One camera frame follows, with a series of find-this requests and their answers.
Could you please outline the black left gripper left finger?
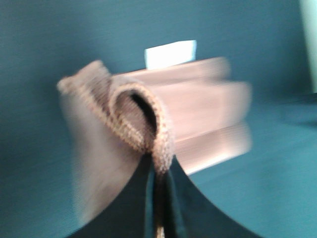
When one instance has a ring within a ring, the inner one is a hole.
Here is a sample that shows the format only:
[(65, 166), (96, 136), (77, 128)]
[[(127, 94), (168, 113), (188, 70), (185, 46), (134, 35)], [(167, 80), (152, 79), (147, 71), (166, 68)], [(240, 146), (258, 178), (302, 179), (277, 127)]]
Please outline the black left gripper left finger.
[(155, 172), (152, 157), (142, 156), (133, 176), (97, 217), (70, 238), (153, 238)]

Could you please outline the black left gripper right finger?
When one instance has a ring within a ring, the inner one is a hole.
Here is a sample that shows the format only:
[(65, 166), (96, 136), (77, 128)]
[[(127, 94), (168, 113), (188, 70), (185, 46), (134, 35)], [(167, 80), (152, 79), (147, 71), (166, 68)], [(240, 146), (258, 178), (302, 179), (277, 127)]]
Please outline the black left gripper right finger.
[(165, 174), (166, 238), (258, 238), (211, 203), (185, 174), (176, 157)]

